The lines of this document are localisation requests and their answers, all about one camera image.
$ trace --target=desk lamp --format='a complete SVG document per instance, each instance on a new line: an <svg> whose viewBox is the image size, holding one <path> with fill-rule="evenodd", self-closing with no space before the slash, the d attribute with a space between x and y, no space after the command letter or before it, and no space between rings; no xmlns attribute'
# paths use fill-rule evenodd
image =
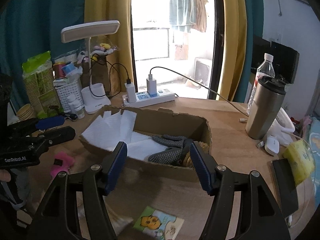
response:
<svg viewBox="0 0 320 240"><path fill-rule="evenodd" d="M61 42L67 43L87 39L86 45L90 53L91 38L100 35L115 34L120 26L118 21L101 21L91 22L79 25L73 25L61 30ZM107 98L103 84L97 83L92 85L91 79L91 60L89 60L90 84L81 90L84 101L84 109L88 114L94 114L100 108L110 105L111 102Z"/></svg>

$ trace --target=teal curtain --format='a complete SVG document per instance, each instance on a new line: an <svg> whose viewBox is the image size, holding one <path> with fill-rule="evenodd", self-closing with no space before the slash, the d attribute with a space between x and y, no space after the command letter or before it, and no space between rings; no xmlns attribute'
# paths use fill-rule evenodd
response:
<svg viewBox="0 0 320 240"><path fill-rule="evenodd" d="M50 50L51 56L78 49L81 41L61 43L64 27L84 22L84 0L11 0L0 17L0 70L13 78L16 110L28 103L21 65Z"/></svg>
<svg viewBox="0 0 320 240"><path fill-rule="evenodd" d="M253 35L262 37L264 19L263 0L245 0L245 7L247 11L247 44L245 60L241 78L233 99L233 101L240 103L244 102L250 78Z"/></svg>

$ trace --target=power strip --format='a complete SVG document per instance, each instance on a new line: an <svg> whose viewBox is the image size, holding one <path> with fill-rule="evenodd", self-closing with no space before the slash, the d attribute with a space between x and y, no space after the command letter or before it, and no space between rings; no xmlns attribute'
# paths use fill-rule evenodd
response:
<svg viewBox="0 0 320 240"><path fill-rule="evenodd" d="M168 89L159 90L156 94L150 95L148 92L139 92L136 93L137 101L134 103L128 102L127 95L122 96L123 106L131 107L145 107L151 106L159 103L173 101L175 99L174 93Z"/></svg>

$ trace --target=yellow curtain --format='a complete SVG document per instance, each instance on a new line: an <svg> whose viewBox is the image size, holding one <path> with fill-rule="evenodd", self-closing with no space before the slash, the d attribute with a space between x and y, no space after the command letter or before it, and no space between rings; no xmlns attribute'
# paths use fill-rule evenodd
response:
<svg viewBox="0 0 320 240"><path fill-rule="evenodd" d="M244 65L247 15L244 0L223 0L223 2L225 33L218 93L232 101Z"/></svg>
<svg viewBox="0 0 320 240"><path fill-rule="evenodd" d="M118 46L120 50L108 56L107 60L110 63L118 62L123 64L127 68L129 77L133 82L130 4L131 0L85 0L84 21L118 20L120 22L118 32L108 36L111 42ZM118 65L116 68L120 71L121 84L118 84L117 74L112 71L110 77L113 84L112 90L117 90L121 86L121 90L125 91L126 71Z"/></svg>

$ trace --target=metal screw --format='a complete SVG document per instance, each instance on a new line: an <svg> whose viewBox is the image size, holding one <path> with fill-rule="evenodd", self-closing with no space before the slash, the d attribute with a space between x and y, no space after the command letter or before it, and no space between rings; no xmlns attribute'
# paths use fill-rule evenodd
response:
<svg viewBox="0 0 320 240"><path fill-rule="evenodd" d="M251 174L256 178L260 176L260 173L258 171L251 171Z"/></svg>
<svg viewBox="0 0 320 240"><path fill-rule="evenodd" d="M66 172L65 171L60 171L59 173L58 173L58 177L59 178L63 178L63 177L65 177L66 176Z"/></svg>
<svg viewBox="0 0 320 240"><path fill-rule="evenodd" d="M225 170L227 169L227 167L224 166L224 165L222 165L222 164L220 164L220 165L217 166L217 169L218 169L219 171L225 171Z"/></svg>
<svg viewBox="0 0 320 240"><path fill-rule="evenodd" d="M91 166L91 170L93 171L97 171L98 169L100 169L100 165L99 164L94 164Z"/></svg>

